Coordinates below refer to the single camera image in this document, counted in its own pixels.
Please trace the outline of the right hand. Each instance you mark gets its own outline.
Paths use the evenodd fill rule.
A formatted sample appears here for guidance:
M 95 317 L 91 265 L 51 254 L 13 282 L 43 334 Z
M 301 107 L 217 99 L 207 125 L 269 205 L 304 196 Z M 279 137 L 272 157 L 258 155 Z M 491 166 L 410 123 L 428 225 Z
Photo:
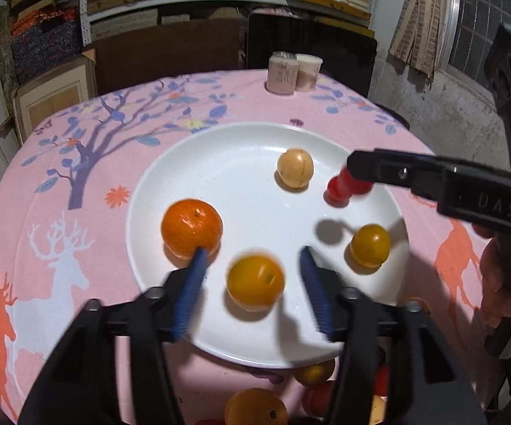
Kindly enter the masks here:
M 475 223 L 472 226 L 475 233 L 489 240 L 479 263 L 482 275 L 481 315 L 488 326 L 497 328 L 505 318 L 511 318 L 511 292 L 504 287 L 505 272 L 499 243 L 493 230 Z

